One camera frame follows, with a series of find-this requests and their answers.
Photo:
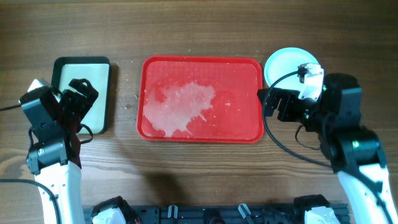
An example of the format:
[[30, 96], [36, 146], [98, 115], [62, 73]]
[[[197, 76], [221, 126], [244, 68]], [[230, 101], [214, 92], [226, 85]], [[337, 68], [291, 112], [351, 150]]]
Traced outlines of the light blue plate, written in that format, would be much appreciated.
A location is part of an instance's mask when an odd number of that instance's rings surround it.
[[271, 86], [280, 77], [298, 70], [299, 65], [319, 61], [308, 51], [297, 47], [286, 47], [274, 52], [266, 61], [263, 74], [265, 82]]

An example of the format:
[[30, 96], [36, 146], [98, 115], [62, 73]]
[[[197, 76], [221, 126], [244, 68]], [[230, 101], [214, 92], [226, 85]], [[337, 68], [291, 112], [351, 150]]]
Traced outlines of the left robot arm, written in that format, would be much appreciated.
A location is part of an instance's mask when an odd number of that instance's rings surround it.
[[31, 123], [26, 163], [41, 193], [45, 223], [84, 223], [81, 203], [80, 148], [78, 133], [86, 129], [82, 119], [98, 92], [87, 79], [72, 79], [58, 92], [52, 86], [28, 91], [20, 98]]

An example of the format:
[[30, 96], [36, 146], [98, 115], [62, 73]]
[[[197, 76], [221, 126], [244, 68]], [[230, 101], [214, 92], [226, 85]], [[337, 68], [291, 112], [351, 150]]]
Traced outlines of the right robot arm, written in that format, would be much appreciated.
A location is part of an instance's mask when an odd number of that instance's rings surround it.
[[263, 118], [278, 110], [279, 121], [318, 134], [326, 167], [338, 175], [357, 223], [397, 223], [386, 154], [377, 134], [360, 123], [361, 96], [357, 79], [344, 73], [325, 75], [316, 100], [276, 84], [257, 91]]

